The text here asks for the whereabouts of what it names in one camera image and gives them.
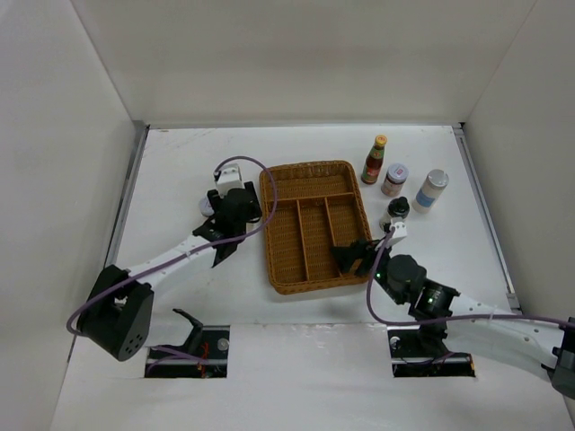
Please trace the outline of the black-top salt grinder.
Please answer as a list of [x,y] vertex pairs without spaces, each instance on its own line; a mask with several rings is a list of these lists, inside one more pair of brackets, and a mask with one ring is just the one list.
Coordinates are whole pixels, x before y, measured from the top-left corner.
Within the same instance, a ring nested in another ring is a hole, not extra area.
[[406,197],[392,199],[379,220],[379,226],[387,231],[395,218],[405,219],[411,211],[410,204]]

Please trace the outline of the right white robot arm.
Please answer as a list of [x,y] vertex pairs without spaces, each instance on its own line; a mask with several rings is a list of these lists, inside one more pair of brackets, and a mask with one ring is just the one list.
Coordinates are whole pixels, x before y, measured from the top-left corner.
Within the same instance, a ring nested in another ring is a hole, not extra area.
[[416,341],[427,355],[450,350],[514,366],[574,396],[574,320],[503,312],[430,279],[406,254],[391,253],[387,239],[333,246],[338,270],[353,266],[398,305],[407,305]]

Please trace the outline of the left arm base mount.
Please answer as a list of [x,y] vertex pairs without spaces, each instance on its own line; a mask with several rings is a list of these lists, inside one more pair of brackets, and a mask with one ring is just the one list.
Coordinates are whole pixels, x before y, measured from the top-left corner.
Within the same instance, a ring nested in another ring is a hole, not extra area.
[[226,378],[230,349],[229,326],[204,325],[182,309],[173,309],[189,325],[179,345],[162,344],[148,349],[144,377],[148,379]]

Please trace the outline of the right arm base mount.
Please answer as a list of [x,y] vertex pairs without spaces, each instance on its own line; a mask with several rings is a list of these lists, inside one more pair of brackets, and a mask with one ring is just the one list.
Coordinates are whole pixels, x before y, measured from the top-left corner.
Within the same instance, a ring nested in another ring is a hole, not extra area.
[[473,357],[419,329],[387,331],[395,378],[475,377]]

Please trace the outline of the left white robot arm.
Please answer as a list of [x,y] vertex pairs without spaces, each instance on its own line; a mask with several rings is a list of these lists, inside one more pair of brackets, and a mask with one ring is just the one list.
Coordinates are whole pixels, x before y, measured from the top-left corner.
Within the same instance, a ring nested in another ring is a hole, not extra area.
[[228,190],[223,197],[212,189],[208,202],[214,214],[172,249],[131,268],[105,267],[68,328],[120,362],[149,346],[149,334],[158,333],[161,327],[153,319],[155,295],[229,258],[250,235],[248,225],[262,217],[250,181]]

